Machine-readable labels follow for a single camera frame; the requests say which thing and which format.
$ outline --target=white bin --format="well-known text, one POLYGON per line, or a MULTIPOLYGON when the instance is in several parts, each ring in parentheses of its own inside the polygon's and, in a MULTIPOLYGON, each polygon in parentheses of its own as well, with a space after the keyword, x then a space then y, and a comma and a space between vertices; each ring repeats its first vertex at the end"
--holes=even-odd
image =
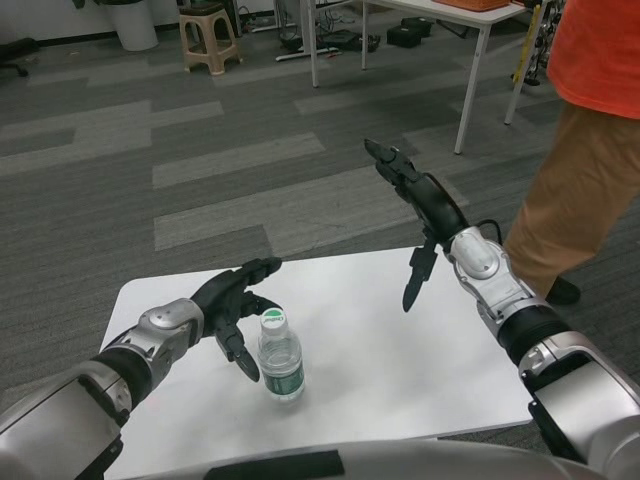
POLYGON ((125 50, 138 52, 158 44, 147 0, 129 5, 105 5, 105 7, 125 50))

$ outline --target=person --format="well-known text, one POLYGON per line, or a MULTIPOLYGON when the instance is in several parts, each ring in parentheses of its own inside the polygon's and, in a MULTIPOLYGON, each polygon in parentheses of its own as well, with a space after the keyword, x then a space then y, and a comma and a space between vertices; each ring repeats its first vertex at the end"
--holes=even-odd
POLYGON ((551 152, 505 243, 514 272, 556 305, 640 191, 640 5, 569 0, 547 75, 565 101, 551 152))

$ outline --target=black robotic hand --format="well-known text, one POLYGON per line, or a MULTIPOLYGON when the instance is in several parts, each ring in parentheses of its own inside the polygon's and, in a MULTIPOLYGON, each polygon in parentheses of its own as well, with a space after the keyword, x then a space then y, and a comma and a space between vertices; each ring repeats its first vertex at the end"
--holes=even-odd
POLYGON ((243 317, 259 315, 278 306, 253 292, 245 292, 245 289, 260 283, 281 266, 279 258, 251 260, 238 270, 227 270, 215 276, 191 297, 204 313, 203 337, 214 335, 227 360, 235 361, 254 382, 260 379, 260 370, 244 346, 237 323, 243 317))
POLYGON ((436 244, 448 252, 451 239, 469 226, 464 214, 442 185, 429 173, 418 172, 411 161, 394 147, 366 139, 364 147, 376 160, 376 170, 395 187, 424 224, 425 243, 411 257, 411 278, 404 290, 402 307, 408 312, 418 298, 422 284, 429 280, 436 263, 436 244))

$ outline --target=bottle cap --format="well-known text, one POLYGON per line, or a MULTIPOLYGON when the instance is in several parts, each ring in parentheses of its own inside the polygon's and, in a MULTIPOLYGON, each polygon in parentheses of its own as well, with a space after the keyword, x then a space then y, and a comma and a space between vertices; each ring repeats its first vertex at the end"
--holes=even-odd
POLYGON ((269 308, 260 316, 262 331, 268 335, 279 335, 289 327, 287 316, 281 308, 269 308))

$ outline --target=orange shirt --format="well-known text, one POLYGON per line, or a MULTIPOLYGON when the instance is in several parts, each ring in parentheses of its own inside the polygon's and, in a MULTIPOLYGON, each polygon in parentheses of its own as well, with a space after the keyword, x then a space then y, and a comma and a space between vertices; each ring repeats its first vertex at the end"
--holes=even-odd
POLYGON ((547 74, 574 105, 640 119, 640 0, 568 0, 547 74))

